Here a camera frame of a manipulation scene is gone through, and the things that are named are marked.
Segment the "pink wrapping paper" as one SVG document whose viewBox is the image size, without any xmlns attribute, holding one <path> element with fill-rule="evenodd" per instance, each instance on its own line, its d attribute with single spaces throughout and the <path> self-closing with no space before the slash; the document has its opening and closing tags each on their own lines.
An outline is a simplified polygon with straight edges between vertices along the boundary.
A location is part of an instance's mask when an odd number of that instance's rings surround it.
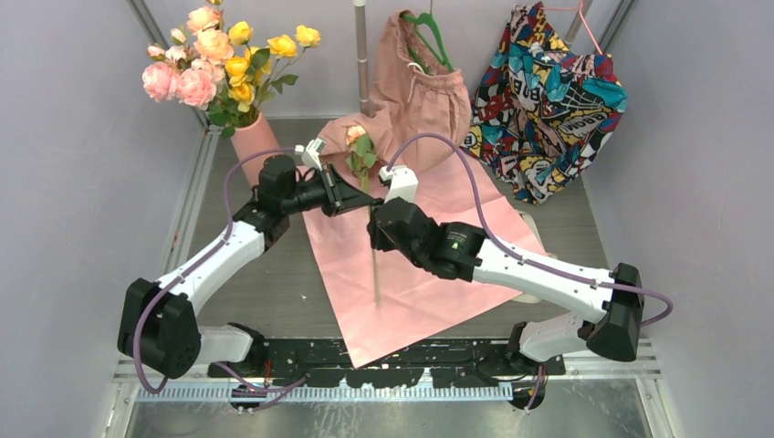
<svg viewBox="0 0 774 438">
<path fill-rule="evenodd" d="M 545 252 L 477 160 L 455 155 L 418 176 L 416 203 L 439 223 L 479 225 L 473 187 L 489 227 L 500 238 L 537 254 Z M 367 209 L 336 217 L 303 214 L 312 251 L 353 365 L 389 353 L 516 299 L 513 289 L 444 280 L 413 266 L 397 251 L 377 252 L 382 304 L 374 305 Z"/>
</svg>

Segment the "yellow rose stem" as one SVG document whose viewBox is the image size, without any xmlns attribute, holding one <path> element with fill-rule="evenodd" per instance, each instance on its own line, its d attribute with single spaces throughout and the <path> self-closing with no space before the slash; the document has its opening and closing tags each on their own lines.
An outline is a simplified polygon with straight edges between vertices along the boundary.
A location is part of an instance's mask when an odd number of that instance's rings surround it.
<svg viewBox="0 0 774 438">
<path fill-rule="evenodd" d="M 253 46 L 253 29 L 242 21 L 232 26 L 228 36 L 232 43 L 243 49 L 225 63 L 224 114 L 225 135 L 230 137 L 238 128 L 255 122 L 261 106 L 293 86 L 298 76 L 287 69 L 298 62 L 309 49 L 322 43 L 322 34 L 314 27 L 299 25 L 293 36 L 283 34 L 269 38 L 263 47 Z"/>
</svg>

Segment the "pink rose stem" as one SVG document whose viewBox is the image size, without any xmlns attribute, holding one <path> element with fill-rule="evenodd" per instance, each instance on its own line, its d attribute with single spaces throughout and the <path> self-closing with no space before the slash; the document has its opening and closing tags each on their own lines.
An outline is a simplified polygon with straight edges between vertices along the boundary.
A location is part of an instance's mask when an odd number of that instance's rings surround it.
<svg viewBox="0 0 774 438">
<path fill-rule="evenodd" d="M 163 49 L 149 45 L 151 64 L 141 74 L 145 93 L 156 102 L 177 100 L 188 107 L 207 111 L 225 81 L 225 69 L 200 57 L 186 45 Z"/>
</svg>

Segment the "cream peach rose stem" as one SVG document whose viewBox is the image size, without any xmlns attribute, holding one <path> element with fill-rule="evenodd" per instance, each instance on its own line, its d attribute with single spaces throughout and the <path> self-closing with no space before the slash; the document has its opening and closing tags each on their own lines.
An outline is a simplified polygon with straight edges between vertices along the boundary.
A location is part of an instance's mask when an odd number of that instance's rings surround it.
<svg viewBox="0 0 774 438">
<path fill-rule="evenodd" d="M 369 193 L 371 191 L 371 168 L 377 162 L 377 154 L 371 137 L 361 125 L 354 125 L 346 129 L 345 142 L 350 151 L 346 163 L 358 180 L 360 188 Z M 382 297 L 375 249 L 371 249 L 371 271 L 374 305 L 379 308 L 382 304 Z"/>
</svg>

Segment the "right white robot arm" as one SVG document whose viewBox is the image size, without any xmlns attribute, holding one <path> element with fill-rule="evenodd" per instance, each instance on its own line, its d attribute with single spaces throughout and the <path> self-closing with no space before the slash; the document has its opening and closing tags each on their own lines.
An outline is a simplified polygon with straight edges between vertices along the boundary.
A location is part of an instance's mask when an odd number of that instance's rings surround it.
<svg viewBox="0 0 774 438">
<path fill-rule="evenodd" d="M 514 326 L 506 354 L 517 374 L 583 350 L 619 362 L 637 357 L 643 298 L 633 266 L 607 271 L 518 250 L 485 228 L 437 223 L 402 198 L 376 205 L 367 230 L 372 248 L 396 250 L 439 278 L 506 287 L 565 308 L 559 317 Z"/>
</svg>

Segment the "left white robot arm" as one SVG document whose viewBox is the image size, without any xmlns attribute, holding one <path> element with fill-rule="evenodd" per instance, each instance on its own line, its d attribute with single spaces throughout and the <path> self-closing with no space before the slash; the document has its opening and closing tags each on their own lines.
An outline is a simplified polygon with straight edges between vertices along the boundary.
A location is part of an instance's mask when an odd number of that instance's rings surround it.
<svg viewBox="0 0 774 438">
<path fill-rule="evenodd" d="M 265 371 L 264 336 L 243 324 L 204 327 L 198 314 L 234 274 L 272 248 L 290 217 L 317 210 L 336 217 L 376 205 L 331 164 L 301 172 L 287 155 L 268 158 L 250 200 L 228 214 L 223 232 L 193 258 L 156 280 L 138 278 L 126 292 L 118 348 L 145 369 L 178 379 L 196 365 L 253 377 Z"/>
</svg>

